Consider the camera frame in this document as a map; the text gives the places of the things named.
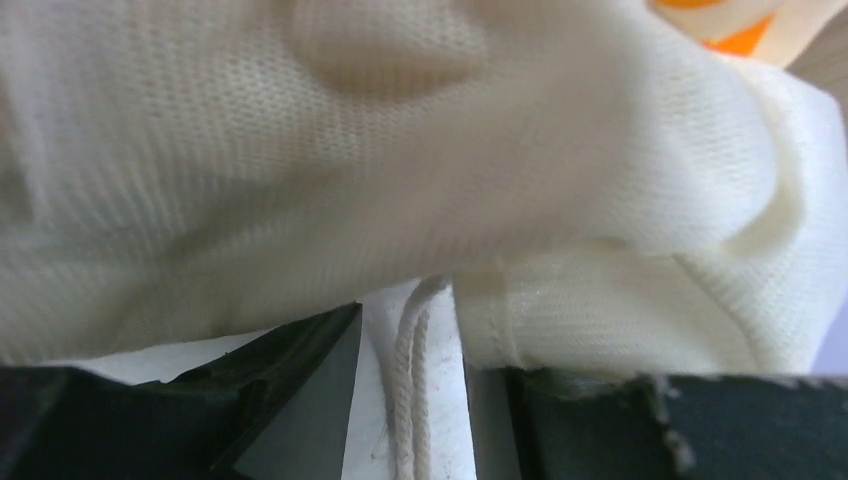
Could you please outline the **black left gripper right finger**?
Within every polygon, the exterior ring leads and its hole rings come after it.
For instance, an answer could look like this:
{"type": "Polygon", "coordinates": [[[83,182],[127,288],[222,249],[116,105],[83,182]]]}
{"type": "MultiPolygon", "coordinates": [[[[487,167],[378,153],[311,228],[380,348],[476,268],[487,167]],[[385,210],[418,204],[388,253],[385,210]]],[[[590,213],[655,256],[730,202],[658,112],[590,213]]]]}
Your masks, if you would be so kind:
{"type": "Polygon", "coordinates": [[[468,370],[481,479],[843,479],[840,377],[468,370]]]}

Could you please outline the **orange patterned bed cushion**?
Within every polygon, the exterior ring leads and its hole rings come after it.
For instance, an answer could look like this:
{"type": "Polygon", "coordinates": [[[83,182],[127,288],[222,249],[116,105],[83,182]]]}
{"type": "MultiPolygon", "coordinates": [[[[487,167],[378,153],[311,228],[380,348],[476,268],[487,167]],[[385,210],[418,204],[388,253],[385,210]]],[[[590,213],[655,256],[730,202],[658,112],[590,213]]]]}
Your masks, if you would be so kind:
{"type": "Polygon", "coordinates": [[[847,291],[842,1],[5,1],[1,358],[447,274],[467,359],[802,373],[847,291]]]}

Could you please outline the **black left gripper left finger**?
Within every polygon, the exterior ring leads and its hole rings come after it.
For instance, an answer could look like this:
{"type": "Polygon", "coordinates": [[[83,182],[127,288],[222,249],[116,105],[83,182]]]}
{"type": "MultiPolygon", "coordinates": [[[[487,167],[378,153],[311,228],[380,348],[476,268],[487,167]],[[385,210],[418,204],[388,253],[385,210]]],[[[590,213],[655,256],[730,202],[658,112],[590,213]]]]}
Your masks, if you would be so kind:
{"type": "Polygon", "coordinates": [[[76,367],[1,370],[5,479],[234,479],[236,461],[360,321],[348,304],[170,382],[76,367]]]}

